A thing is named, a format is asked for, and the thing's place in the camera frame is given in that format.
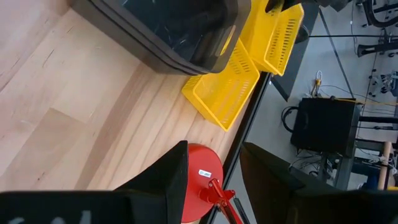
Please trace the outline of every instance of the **black container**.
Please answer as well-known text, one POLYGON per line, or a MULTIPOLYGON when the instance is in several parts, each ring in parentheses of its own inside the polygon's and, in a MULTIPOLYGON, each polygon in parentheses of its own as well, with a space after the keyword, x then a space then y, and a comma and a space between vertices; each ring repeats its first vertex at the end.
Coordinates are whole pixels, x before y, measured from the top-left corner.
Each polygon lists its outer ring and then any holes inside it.
POLYGON ((225 68, 250 7, 250 0, 77 0, 73 5, 132 54, 145 54, 138 42, 189 75, 225 68))

